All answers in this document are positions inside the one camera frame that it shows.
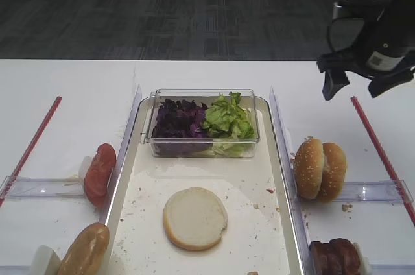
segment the plastic tray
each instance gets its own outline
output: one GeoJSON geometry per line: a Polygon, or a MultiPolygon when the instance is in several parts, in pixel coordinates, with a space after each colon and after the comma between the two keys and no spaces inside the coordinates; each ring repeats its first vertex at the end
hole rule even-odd
{"type": "Polygon", "coordinates": [[[157,158],[139,143],[151,116],[138,117],[107,224],[112,239],[99,274],[299,274],[270,109],[257,98],[259,133],[253,158],[157,158]],[[163,207],[175,192],[200,186],[223,201],[229,226],[207,252],[187,252],[165,236],[163,207]]]}

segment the plastic container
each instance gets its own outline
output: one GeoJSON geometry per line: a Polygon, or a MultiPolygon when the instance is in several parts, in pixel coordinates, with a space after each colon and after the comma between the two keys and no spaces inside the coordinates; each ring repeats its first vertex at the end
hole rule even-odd
{"type": "Polygon", "coordinates": [[[258,120],[255,108],[255,95],[247,89],[204,89],[204,90],[171,90],[159,89],[152,93],[149,103],[151,110],[147,121],[144,143],[150,143],[154,156],[160,157],[209,157],[227,156],[249,158],[255,155],[259,142],[258,120]],[[230,101],[230,92],[241,94],[239,106],[244,109],[254,129],[252,139],[219,139],[219,138],[159,138],[152,137],[157,124],[159,107],[166,99],[173,101],[194,101],[198,106],[204,103],[210,107],[220,94],[230,101]]]}

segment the red rod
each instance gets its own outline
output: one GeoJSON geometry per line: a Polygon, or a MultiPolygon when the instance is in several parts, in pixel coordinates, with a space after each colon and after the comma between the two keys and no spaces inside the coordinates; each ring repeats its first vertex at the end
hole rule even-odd
{"type": "MultiPolygon", "coordinates": [[[[38,131],[36,131],[36,133],[34,134],[34,136],[32,138],[32,141],[30,141],[29,145],[26,148],[26,151],[23,153],[23,155],[20,158],[18,164],[16,165],[16,168],[14,168],[14,170],[13,170],[11,178],[10,178],[9,182],[7,183],[7,186],[5,188],[4,197],[6,197],[6,194],[8,193],[10,188],[12,187],[12,185],[14,183],[14,180],[19,175],[20,170],[23,168],[23,165],[27,161],[27,158],[29,157],[29,155],[32,152],[32,150],[33,150],[34,146],[36,145],[36,143],[38,142],[38,140],[39,140],[40,136],[42,135],[43,131],[45,130],[47,124],[49,124],[49,121],[51,120],[53,114],[55,113],[56,109],[58,108],[61,100],[62,100],[61,97],[56,97],[56,99],[54,100],[51,108],[47,112],[47,114],[45,116],[45,119],[41,122],[41,124],[38,128],[38,131]]],[[[0,199],[0,206],[3,204],[4,201],[5,201],[5,198],[0,199]]]]}
{"type": "Polygon", "coordinates": [[[415,209],[414,209],[414,206],[409,202],[409,197],[407,195],[407,192],[403,188],[401,181],[399,180],[399,177],[397,176],[395,172],[395,169],[393,168],[392,164],[390,163],[388,159],[388,156],[386,155],[385,151],[382,148],[381,142],[377,138],[375,131],[373,130],[372,126],[369,123],[368,118],[364,114],[362,106],[360,105],[356,97],[350,97],[350,99],[351,99],[351,102],[353,103],[353,106],[355,107],[357,111],[357,114],[361,118],[362,124],[365,127],[366,131],[368,132],[370,139],[372,140],[372,143],[375,146],[376,151],[383,162],[383,165],[388,171],[390,179],[393,181],[396,181],[396,188],[402,197],[403,204],[405,208],[407,209],[407,212],[409,214],[410,219],[412,220],[412,223],[415,225],[415,209]]]}

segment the bun half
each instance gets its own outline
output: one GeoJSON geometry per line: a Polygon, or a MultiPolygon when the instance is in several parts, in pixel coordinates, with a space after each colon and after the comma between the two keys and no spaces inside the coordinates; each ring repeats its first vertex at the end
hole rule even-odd
{"type": "Polygon", "coordinates": [[[167,237],[186,250],[205,250],[222,239],[228,226],[228,214],[220,199],[211,191],[192,187],[175,193],[163,211],[167,237]]]}
{"type": "Polygon", "coordinates": [[[320,186],[317,200],[320,202],[332,202],[343,190],[348,164],[346,155],[337,144],[323,143],[323,151],[326,160],[322,174],[322,185],[320,186]]]}
{"type": "Polygon", "coordinates": [[[315,199],[322,183],[324,166],[323,144],[319,139],[303,142],[294,161],[297,193],[306,199],[315,199]]]}

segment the green lettuce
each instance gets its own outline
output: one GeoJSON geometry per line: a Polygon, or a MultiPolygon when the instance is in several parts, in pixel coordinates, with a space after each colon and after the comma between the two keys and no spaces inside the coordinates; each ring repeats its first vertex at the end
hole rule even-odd
{"type": "MultiPolygon", "coordinates": [[[[230,93],[230,101],[225,96],[212,103],[205,111],[202,128],[206,129],[211,138],[220,139],[251,139],[255,137],[247,111],[239,106],[241,94],[230,93]]],[[[250,144],[214,143],[212,150],[225,156],[240,156],[250,144]]]]}

